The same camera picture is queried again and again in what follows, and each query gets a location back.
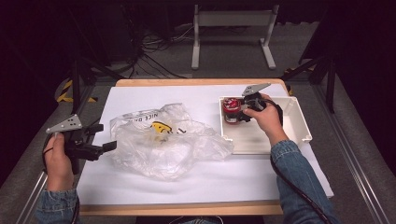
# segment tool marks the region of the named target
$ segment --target denim jacket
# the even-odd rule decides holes
[[[321,208],[332,224],[340,223],[314,170],[294,142],[287,140],[275,144],[271,149],[271,156],[280,173],[307,194]],[[284,213],[284,223],[323,223],[313,208],[280,177],[277,178],[276,183],[279,190],[280,205]],[[44,190],[41,192],[40,201],[35,211],[38,222],[70,223],[77,197],[75,189],[60,192]],[[184,224],[193,223],[215,224],[210,220],[202,219],[198,222],[194,220],[184,222]]]

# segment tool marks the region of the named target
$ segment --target white paper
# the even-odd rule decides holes
[[[109,121],[139,110],[183,103],[194,120],[220,133],[219,98],[240,95],[246,85],[115,87],[108,95],[93,145],[110,141]],[[270,96],[287,96],[280,84],[264,89]],[[300,148],[313,166],[328,197],[333,193],[309,144]],[[105,155],[87,161],[78,182],[81,204],[168,204],[277,200],[276,175],[265,155],[232,155],[226,161],[199,161],[178,181],[163,182],[113,167]]]

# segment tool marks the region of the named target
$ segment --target person's right hand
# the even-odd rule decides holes
[[[262,98],[272,101],[271,97],[266,94],[262,94]],[[289,139],[280,124],[277,110],[272,104],[266,103],[266,107],[263,111],[255,111],[247,108],[244,109],[243,112],[257,120],[259,127],[268,136],[271,146],[275,145],[279,141]]]

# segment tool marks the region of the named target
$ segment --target clear plastic bag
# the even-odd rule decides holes
[[[110,121],[115,166],[161,180],[175,180],[199,160],[224,160],[233,143],[194,121],[183,104],[125,114]]]

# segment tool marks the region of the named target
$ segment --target wooden table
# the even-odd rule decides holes
[[[224,79],[123,79],[116,87],[158,87],[158,86],[202,86],[202,85],[252,85],[259,83],[281,84],[281,79],[268,78],[224,78]],[[226,216],[226,215],[280,215],[279,200],[229,202],[229,203],[182,203],[182,204],[125,204],[92,205],[82,204],[83,216]]]

